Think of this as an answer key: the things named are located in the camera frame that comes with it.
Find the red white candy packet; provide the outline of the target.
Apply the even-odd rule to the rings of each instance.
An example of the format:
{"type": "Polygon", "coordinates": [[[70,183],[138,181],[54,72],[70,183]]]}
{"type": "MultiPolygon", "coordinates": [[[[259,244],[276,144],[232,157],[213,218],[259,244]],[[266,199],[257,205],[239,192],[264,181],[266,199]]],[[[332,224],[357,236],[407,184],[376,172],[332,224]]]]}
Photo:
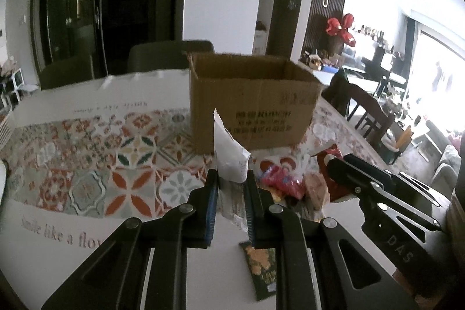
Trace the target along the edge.
{"type": "Polygon", "coordinates": [[[343,155],[338,145],[332,143],[323,146],[314,154],[314,157],[317,159],[319,171],[328,188],[330,201],[332,203],[338,203],[353,198],[352,192],[341,181],[344,172],[342,171],[339,161],[343,159],[343,155]]]}

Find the white snack packet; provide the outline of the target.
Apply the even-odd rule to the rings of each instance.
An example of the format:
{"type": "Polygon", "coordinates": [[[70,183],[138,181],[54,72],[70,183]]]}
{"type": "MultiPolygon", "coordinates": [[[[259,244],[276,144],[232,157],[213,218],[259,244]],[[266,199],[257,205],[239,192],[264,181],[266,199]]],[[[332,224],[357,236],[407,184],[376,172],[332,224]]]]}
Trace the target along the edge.
{"type": "Polygon", "coordinates": [[[248,175],[251,153],[226,129],[217,109],[214,117],[214,154],[219,176],[229,182],[243,183],[248,175]]]}

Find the red pink snack bag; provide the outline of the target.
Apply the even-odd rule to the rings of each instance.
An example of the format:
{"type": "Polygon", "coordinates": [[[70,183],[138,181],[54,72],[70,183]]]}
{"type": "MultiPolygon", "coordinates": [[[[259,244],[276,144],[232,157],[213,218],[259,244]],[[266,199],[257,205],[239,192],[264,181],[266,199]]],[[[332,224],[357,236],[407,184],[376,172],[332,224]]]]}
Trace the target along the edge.
{"type": "Polygon", "coordinates": [[[302,174],[289,171],[288,168],[276,164],[271,165],[262,173],[260,182],[296,200],[301,200],[306,193],[302,174]]]}

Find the green black snack packet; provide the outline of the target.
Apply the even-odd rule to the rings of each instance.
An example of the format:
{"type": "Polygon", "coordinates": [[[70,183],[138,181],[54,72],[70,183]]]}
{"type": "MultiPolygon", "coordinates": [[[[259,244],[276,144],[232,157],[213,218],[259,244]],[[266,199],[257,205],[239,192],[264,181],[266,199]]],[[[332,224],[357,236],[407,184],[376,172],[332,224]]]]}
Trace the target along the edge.
{"type": "Polygon", "coordinates": [[[257,301],[271,298],[277,292],[275,249],[255,249],[250,241],[239,243],[251,274],[257,301]]]}

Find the beige fortune biscuit packet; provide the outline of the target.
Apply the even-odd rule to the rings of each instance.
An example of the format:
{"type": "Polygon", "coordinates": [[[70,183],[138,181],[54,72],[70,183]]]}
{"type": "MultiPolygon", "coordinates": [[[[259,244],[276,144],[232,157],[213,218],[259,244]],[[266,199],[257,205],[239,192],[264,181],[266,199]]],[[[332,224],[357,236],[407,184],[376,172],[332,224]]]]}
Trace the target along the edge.
{"type": "Polygon", "coordinates": [[[307,196],[316,210],[322,210],[330,202],[330,193],[322,174],[307,173],[304,176],[307,196]]]}

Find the wooden chair right side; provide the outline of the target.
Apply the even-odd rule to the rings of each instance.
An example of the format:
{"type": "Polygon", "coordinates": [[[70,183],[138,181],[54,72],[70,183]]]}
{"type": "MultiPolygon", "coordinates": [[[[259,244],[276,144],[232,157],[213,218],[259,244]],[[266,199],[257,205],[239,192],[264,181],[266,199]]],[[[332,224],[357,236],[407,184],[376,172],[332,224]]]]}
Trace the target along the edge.
{"type": "Polygon", "coordinates": [[[357,111],[362,112],[353,127],[362,131],[363,138],[387,165],[394,164],[412,142],[412,127],[403,130],[395,122],[394,112],[384,111],[376,98],[360,86],[350,83],[343,69],[332,77],[321,95],[347,121],[357,111]]]}

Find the white sideboard cabinet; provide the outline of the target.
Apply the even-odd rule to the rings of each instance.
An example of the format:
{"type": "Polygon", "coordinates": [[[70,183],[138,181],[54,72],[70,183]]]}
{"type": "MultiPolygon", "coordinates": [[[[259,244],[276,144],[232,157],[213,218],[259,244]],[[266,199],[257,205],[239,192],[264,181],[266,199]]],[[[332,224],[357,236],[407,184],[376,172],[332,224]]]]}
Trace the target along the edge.
{"type": "MultiPolygon", "coordinates": [[[[306,64],[302,63],[301,61],[297,62],[297,65],[300,66],[301,69],[307,70],[310,72],[315,78],[317,78],[324,86],[329,86],[332,80],[332,77],[335,76],[334,73],[326,72],[326,71],[315,71],[311,69],[306,64]]],[[[369,79],[361,79],[355,75],[347,74],[347,79],[350,84],[355,84],[368,92],[369,94],[373,94],[378,88],[378,82],[369,79]]]]}

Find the brown cardboard box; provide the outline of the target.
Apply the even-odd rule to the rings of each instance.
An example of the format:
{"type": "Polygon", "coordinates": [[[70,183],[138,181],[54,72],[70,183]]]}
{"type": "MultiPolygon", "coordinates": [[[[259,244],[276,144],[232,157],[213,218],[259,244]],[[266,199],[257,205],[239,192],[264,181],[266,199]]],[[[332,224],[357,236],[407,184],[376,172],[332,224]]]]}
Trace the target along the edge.
{"type": "Polygon", "coordinates": [[[322,91],[311,72],[275,56],[192,53],[188,60],[197,153],[214,150],[215,113],[247,150],[301,142],[322,91]]]}

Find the patterned floral tablecloth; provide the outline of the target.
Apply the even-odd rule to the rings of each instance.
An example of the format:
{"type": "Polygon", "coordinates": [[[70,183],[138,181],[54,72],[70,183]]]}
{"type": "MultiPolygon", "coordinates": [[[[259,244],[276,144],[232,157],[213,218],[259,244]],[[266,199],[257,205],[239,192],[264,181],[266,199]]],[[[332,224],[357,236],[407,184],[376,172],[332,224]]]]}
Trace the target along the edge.
{"type": "Polygon", "coordinates": [[[116,225],[151,220],[187,200],[214,166],[194,147],[189,74],[95,80],[25,98],[1,157],[10,168],[1,250],[87,254],[116,225]]]}

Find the dark chair behind table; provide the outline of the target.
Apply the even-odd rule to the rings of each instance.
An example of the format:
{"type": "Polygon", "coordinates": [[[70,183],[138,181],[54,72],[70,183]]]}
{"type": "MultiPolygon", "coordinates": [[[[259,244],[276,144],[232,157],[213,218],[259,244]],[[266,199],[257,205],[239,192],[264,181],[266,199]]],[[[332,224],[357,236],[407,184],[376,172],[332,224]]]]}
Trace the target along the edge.
{"type": "Polygon", "coordinates": [[[128,72],[148,72],[167,69],[187,69],[187,55],[197,52],[214,52],[207,40],[179,40],[150,42],[134,46],[129,53],[128,72]]]}

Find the dark chair far left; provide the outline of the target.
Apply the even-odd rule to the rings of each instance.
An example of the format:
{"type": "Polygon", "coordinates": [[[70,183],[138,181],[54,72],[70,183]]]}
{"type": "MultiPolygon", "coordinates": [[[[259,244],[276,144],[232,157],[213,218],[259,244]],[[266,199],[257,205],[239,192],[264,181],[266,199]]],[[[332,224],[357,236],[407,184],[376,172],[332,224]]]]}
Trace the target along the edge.
{"type": "Polygon", "coordinates": [[[40,88],[51,90],[92,79],[92,57],[72,57],[46,66],[40,73],[40,88]]]}

